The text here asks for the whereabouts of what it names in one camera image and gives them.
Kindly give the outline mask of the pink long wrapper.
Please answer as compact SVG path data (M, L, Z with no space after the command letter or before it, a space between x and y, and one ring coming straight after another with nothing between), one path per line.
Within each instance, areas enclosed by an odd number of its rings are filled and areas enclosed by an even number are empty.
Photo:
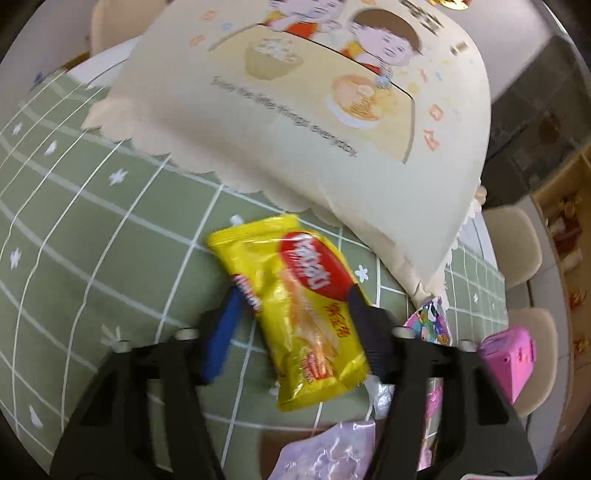
M368 472L372 479L414 479L428 410L428 383L443 362L449 329L443 300L428 300L408 322L378 334L370 370L394 394L382 438Z

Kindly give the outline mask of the pale purple snack packet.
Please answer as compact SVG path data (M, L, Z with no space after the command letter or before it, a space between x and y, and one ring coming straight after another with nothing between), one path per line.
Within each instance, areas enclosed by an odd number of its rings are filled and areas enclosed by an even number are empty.
M314 437L287 444L270 479L363 479L376 446L376 422L339 422Z

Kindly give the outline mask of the yellow snack bag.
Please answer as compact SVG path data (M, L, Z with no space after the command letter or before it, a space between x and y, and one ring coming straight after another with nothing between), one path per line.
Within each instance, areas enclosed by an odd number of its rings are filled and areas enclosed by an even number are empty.
M259 321L280 411L332 400L366 380L348 306L356 279L327 237L283 215L213 232L207 245Z

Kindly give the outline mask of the pink toy box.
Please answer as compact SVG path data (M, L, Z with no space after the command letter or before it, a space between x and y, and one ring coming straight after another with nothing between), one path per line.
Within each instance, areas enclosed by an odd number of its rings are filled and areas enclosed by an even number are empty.
M514 404L530 379L536 362L536 344L523 326L487 337L478 353Z

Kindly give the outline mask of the middle beige chair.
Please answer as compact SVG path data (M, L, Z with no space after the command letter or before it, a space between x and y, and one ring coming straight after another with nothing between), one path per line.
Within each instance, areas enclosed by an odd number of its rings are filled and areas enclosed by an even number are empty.
M533 372L514 403L518 416L525 418L547 400L554 387L559 358L558 332L546 309L510 309L508 319L511 327L524 327L536 346Z

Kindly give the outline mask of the beige chair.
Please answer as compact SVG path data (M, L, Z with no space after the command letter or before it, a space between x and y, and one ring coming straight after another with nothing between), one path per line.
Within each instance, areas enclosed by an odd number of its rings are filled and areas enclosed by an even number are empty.
M503 206L485 210L483 217L506 288L530 280L540 269L543 255L528 215L517 206Z
M90 55L141 36L169 4L165 0L100 0L90 19Z
M558 332L546 309L510 309L508 319L511 327L524 327L536 346L533 372L514 403L518 416L525 418L547 400L554 387L559 358Z

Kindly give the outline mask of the green checkered tablecloth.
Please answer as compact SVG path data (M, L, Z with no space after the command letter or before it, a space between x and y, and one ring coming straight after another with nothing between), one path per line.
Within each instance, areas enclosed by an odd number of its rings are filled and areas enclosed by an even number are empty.
M83 133L107 92L56 72L14 113L1 104L1 413L42 471L115 343L166 340L223 297L228 276L208 235L280 214L262 193ZM371 301L407 320L414 305L361 240L311 211L298 216L338 246ZM446 268L454 340L480 342L508 325L505 281L477 252L460 246ZM246 310L221 377L199 391L228 479L266 479L284 444L373 413L363 385L281 413L274 381Z

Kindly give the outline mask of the beige mesh food cover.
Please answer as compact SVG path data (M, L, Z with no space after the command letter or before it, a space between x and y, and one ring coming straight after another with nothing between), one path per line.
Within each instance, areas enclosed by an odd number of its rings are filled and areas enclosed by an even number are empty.
M422 302L482 203L489 79L417 1L175 1L84 121L344 225Z

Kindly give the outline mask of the beige chair far left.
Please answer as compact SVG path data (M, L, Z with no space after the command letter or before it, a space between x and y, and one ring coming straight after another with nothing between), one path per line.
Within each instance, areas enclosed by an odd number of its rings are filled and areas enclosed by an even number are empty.
M90 19L90 55L141 36L169 4L165 0L100 0Z

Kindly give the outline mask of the wooden wall shelf unit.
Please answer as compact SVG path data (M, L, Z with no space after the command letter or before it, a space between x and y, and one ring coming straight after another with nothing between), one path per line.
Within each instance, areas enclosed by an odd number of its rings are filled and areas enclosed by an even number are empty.
M590 147L533 194L557 259L567 309L569 386L554 445L571 437L590 405Z

